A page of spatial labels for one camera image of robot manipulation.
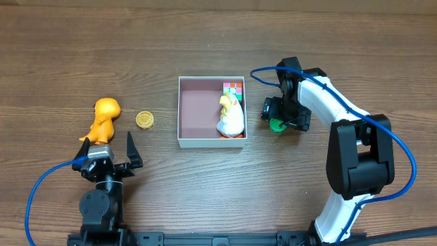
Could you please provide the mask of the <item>colourful puzzle cube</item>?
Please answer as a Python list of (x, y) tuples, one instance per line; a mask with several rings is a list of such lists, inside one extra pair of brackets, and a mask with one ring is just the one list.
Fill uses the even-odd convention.
[(234, 95), (240, 102), (242, 101), (242, 83), (224, 83), (223, 94)]

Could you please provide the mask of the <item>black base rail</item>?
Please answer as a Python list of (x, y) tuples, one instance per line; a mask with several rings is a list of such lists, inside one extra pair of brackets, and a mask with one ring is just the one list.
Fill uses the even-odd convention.
[(132, 246), (290, 246), (318, 245), (314, 235), (307, 231), (278, 231), (276, 233), (201, 233), (165, 234), (163, 232), (134, 232), (118, 229), (110, 232), (84, 230), (70, 234), (67, 246), (132, 245)]

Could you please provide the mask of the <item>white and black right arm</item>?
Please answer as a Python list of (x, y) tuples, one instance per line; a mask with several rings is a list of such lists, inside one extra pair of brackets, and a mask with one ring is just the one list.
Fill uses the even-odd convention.
[(297, 57), (278, 63), (282, 97), (267, 98), (261, 119), (274, 132), (287, 127), (308, 131), (311, 116), (329, 131), (326, 175), (331, 192), (322, 213), (311, 222), (305, 245), (327, 245), (350, 236), (360, 210), (356, 205), (373, 198), (395, 177), (393, 140), (361, 116), (390, 129), (389, 119), (354, 106), (332, 85), (320, 68), (302, 69)]

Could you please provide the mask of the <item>green round cap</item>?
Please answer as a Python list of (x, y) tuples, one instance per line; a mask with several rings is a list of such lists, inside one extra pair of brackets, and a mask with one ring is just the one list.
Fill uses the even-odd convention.
[(281, 133), (287, 128), (287, 125), (284, 124), (283, 121), (273, 119), (273, 118), (270, 119), (269, 126), (270, 126), (270, 129), (275, 133)]

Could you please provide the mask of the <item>orange dinosaur toy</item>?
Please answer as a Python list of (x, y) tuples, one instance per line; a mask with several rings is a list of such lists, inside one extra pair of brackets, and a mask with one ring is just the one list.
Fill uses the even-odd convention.
[(107, 144), (114, 134), (113, 119), (120, 115), (121, 107), (116, 99), (101, 98), (96, 101), (94, 113), (94, 122), (88, 134), (79, 140), (85, 141), (88, 138), (96, 145)]

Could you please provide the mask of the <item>white and yellow duck toy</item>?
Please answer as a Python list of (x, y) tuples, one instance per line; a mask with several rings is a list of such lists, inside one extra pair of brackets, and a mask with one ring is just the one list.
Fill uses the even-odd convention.
[(225, 93), (220, 97), (219, 103), (222, 109), (216, 129), (221, 134), (221, 138), (242, 138), (245, 125), (239, 100), (234, 94)]

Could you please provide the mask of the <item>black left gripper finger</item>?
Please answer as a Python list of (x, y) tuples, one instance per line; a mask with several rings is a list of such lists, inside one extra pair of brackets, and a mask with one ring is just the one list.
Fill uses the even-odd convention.
[(81, 149), (78, 151), (76, 155), (76, 159), (87, 157), (90, 146), (91, 146), (91, 142), (89, 138), (86, 137), (85, 140), (83, 141)]
[(135, 146), (132, 135), (130, 131), (127, 133), (126, 140), (126, 155), (130, 159), (130, 163), (133, 169), (143, 167), (143, 160)]

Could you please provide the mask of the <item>yellow round cap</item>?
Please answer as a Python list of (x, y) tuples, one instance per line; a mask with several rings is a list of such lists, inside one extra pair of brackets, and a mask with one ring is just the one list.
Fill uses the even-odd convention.
[(141, 111), (137, 114), (135, 122), (142, 129), (150, 129), (154, 125), (154, 116), (149, 111)]

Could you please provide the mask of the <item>white box pink inside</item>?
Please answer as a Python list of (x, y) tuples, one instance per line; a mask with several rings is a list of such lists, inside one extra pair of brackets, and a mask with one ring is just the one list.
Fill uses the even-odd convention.
[(234, 85), (241, 93), (243, 116), (246, 116), (244, 77), (180, 77), (178, 90), (178, 142), (181, 148), (241, 148), (241, 138), (225, 138), (216, 129), (222, 105), (219, 98), (225, 85)]

